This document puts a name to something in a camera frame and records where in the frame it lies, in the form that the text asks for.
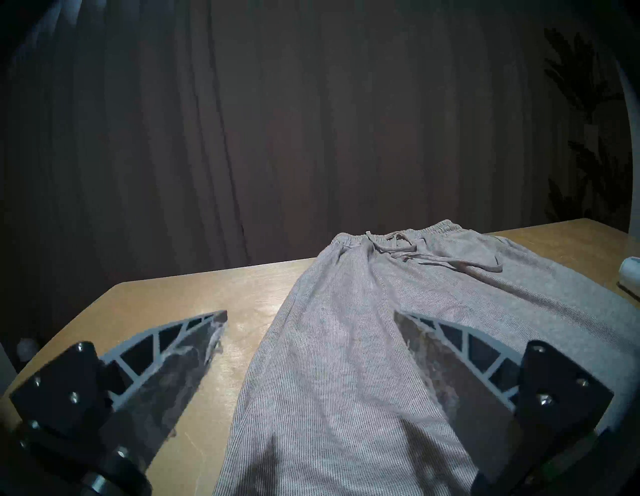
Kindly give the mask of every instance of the wooden table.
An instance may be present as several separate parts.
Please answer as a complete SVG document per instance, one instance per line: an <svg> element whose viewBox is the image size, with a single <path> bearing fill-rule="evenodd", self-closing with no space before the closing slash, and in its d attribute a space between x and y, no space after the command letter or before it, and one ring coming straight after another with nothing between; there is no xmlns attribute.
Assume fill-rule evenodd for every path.
<svg viewBox="0 0 640 496"><path fill-rule="evenodd" d="M581 219L498 234L580 272L640 308L616 285L622 260L640 255L623 232ZM154 496L210 496L224 458L238 393L253 354L280 305L313 259L126 282L114 286L60 331L27 364L0 400L11 428L19 417L8 394L73 343L90 340L99 355L145 329L220 309L228 310L223 353L212 363L147 470Z"/></svg>

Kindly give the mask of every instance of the brown curtain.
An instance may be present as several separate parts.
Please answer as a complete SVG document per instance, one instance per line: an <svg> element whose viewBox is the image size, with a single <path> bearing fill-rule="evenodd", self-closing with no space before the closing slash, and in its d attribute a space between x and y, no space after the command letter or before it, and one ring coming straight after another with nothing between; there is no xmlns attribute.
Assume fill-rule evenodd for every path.
<svg viewBox="0 0 640 496"><path fill-rule="evenodd" d="M340 231L545 222L582 132L543 72L556 25L409 1L54 5L5 81L14 331L47 340L117 283L312 257Z"/></svg>

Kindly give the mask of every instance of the gray sweatpants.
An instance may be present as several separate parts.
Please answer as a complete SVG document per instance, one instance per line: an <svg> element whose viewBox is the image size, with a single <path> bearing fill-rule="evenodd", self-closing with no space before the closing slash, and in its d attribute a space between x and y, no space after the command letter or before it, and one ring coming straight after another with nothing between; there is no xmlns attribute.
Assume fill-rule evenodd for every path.
<svg viewBox="0 0 640 496"><path fill-rule="evenodd" d="M640 312L504 238L443 221L339 234L300 277L249 366L215 494L466 494L477 469L420 378L394 311L549 342L633 394Z"/></svg>

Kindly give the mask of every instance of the black mount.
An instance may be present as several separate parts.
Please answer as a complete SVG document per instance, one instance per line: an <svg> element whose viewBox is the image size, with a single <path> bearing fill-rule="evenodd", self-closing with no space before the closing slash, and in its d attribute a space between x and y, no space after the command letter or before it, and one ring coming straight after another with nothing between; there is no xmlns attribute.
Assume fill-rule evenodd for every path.
<svg viewBox="0 0 640 496"><path fill-rule="evenodd" d="M571 458L588 451L578 442L593 432L613 398L590 373L543 341L527 344L518 384L515 418L522 443L493 484L477 475L472 496L539 492L550 482L543 470L546 464L564 456L570 465Z"/></svg>
<svg viewBox="0 0 640 496"><path fill-rule="evenodd" d="M99 429L112 413L113 378L90 342L69 347L11 394L22 417L15 432L22 484L42 478L45 493L150 496L151 484L126 447L107 449Z"/></svg>

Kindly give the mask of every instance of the bolt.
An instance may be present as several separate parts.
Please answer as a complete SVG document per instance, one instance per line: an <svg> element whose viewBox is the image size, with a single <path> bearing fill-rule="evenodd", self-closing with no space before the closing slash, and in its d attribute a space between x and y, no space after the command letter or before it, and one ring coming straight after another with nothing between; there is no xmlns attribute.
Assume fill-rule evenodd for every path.
<svg viewBox="0 0 640 496"><path fill-rule="evenodd" d="M538 402L542 405L542 406L549 406L550 404L552 404L554 402L554 399L551 398L550 395L548 394L536 394L536 397L538 398Z"/></svg>

